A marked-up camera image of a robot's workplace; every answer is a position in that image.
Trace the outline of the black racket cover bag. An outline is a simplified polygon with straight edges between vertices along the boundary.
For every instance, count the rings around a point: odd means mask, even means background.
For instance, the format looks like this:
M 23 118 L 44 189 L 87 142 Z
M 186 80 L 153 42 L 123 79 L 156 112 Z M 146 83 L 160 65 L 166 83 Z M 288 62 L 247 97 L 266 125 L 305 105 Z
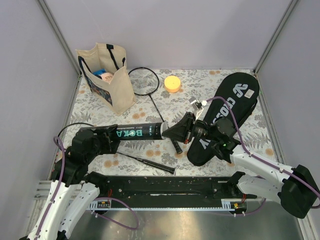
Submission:
M 230 108 L 238 127 L 241 127 L 257 105 L 259 90 L 258 81 L 248 73 L 236 72 L 228 75 L 214 95 L 222 97 L 227 103 L 220 99 L 212 100 L 203 121 L 209 125 L 221 117 L 232 121 Z M 194 138 L 187 152 L 188 160 L 195 166 L 203 166 L 216 156 L 213 145 L 213 141 Z

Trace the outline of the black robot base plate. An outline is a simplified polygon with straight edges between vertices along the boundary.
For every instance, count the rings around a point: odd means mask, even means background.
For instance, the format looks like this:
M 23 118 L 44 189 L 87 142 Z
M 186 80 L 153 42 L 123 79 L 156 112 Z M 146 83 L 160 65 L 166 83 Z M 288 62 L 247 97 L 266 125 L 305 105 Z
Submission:
M 241 201 L 245 195 L 229 177 L 116 176 L 87 173 L 83 181 L 99 187 L 98 210 L 213 209 L 222 200 Z

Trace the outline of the black shuttlecock tube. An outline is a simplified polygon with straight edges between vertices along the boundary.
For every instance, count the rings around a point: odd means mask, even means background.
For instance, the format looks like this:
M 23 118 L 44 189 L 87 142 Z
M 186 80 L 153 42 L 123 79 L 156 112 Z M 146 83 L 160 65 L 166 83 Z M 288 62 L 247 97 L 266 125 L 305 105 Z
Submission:
M 167 130 L 166 122 L 118 125 L 110 133 L 114 141 L 162 140 L 163 131 Z

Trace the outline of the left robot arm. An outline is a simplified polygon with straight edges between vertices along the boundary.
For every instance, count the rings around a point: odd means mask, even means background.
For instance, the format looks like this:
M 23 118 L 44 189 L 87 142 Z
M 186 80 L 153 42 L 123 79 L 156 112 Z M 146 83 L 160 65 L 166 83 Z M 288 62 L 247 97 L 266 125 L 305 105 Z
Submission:
M 115 139 L 117 125 L 81 128 L 71 146 L 65 149 L 59 137 L 54 142 L 62 151 L 51 175 L 49 194 L 26 240 L 68 240 L 95 198 L 108 197 L 108 178 L 88 173 L 89 164 L 99 155 L 114 154 L 120 141 Z

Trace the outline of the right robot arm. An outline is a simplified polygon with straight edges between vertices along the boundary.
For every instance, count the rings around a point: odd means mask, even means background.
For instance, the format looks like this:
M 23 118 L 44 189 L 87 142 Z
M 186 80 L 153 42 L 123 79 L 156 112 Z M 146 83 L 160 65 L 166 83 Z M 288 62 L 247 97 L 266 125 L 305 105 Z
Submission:
M 300 164 L 292 167 L 255 155 L 233 137 L 235 133 L 233 123 L 225 117 L 207 124 L 187 112 L 180 122 L 161 135 L 184 144 L 193 138 L 209 140 L 214 156 L 257 174 L 235 173 L 227 186 L 231 197 L 239 198 L 243 194 L 263 197 L 280 204 L 292 216 L 305 218 L 320 197 L 320 190 L 309 169 Z

